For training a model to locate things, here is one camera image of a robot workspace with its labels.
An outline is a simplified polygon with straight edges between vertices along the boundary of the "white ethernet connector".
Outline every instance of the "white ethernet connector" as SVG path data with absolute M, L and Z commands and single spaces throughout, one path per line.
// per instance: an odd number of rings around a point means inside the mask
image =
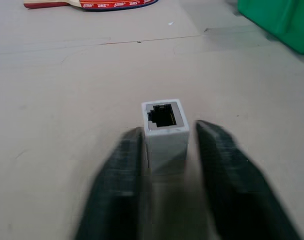
M 189 126 L 178 99 L 142 103 L 145 144 L 151 175 L 184 172 Z

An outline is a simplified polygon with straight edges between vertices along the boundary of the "green object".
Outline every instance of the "green object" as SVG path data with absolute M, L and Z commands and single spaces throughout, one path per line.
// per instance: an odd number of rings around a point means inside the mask
M 238 0 L 238 10 L 300 54 L 304 54 L 304 0 Z

